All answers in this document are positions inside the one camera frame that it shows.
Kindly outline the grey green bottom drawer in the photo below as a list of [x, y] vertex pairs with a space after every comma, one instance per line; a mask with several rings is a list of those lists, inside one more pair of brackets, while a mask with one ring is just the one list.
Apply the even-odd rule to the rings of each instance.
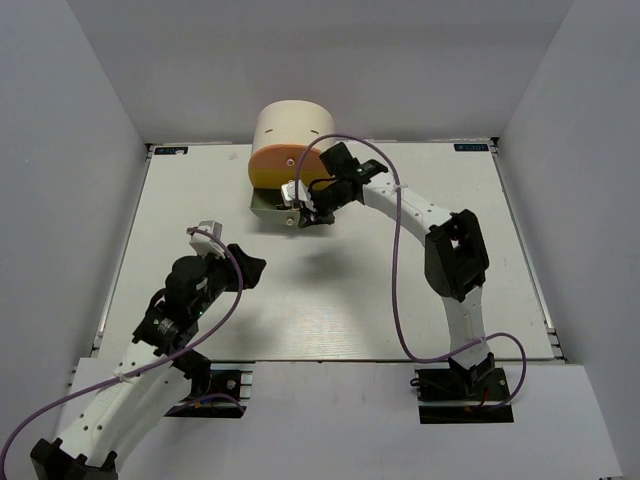
[[252, 191], [250, 211], [263, 223], [297, 227], [300, 212], [284, 204], [281, 193], [276, 189], [258, 189]]

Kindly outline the orange top drawer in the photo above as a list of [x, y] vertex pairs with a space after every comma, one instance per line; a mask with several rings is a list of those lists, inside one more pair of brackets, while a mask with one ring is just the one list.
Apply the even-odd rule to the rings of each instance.
[[[284, 170], [299, 165], [306, 146], [296, 144], [274, 144], [262, 147], [251, 154], [248, 170]], [[320, 158], [320, 151], [312, 148], [302, 163], [303, 171], [325, 171]]]

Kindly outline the cream round drawer organizer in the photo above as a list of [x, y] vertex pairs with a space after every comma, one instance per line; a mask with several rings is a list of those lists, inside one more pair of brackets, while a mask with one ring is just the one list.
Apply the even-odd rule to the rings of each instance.
[[[262, 147], [274, 144], [307, 146], [317, 137], [334, 131], [332, 115], [324, 107], [304, 100], [282, 100], [266, 106], [259, 114], [254, 132], [251, 154]], [[333, 139], [323, 140], [313, 148], [320, 154], [331, 147]], [[308, 152], [304, 151], [296, 175], [300, 176], [302, 163]]]

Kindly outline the yellow drawer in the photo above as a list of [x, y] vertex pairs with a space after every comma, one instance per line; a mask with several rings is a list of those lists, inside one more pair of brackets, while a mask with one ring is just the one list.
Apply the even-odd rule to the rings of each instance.
[[[249, 180], [255, 189], [279, 189], [283, 184], [294, 181], [296, 169], [257, 169], [248, 172]], [[325, 170], [302, 170], [300, 180], [309, 185], [313, 180], [329, 178]]]

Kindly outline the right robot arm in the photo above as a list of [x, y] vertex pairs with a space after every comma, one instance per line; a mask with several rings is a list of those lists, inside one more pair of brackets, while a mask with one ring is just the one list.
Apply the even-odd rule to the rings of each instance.
[[386, 154], [360, 162], [338, 142], [320, 160], [328, 173], [321, 189], [300, 178], [282, 187], [285, 204], [300, 213], [300, 227], [331, 225], [338, 209], [357, 201], [394, 220], [396, 234], [416, 238], [424, 248], [427, 283], [444, 304], [450, 351], [442, 358], [453, 370], [452, 388], [463, 398], [477, 397], [495, 365], [481, 305], [489, 257], [477, 216], [440, 208], [413, 192]]

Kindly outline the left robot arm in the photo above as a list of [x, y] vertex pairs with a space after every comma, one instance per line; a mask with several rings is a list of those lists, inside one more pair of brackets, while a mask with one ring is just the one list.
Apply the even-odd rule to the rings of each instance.
[[258, 284], [267, 263], [238, 245], [208, 245], [177, 259], [150, 300], [132, 341], [91, 402], [30, 457], [40, 479], [115, 479], [140, 441], [179, 401], [211, 387], [211, 361], [195, 351], [198, 321], [223, 293]]

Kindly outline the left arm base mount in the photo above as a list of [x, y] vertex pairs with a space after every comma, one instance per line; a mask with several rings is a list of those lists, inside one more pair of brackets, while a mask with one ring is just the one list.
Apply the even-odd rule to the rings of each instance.
[[209, 388], [190, 394], [171, 408], [168, 418], [240, 419], [248, 406], [254, 363], [213, 363]]

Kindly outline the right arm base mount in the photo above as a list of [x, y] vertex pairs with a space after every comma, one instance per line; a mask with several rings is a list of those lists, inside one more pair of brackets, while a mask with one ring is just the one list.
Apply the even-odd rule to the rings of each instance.
[[496, 368], [471, 392], [450, 369], [429, 368], [415, 371], [409, 382], [418, 399], [423, 425], [507, 424], [514, 422], [509, 404], [510, 390], [503, 368]]

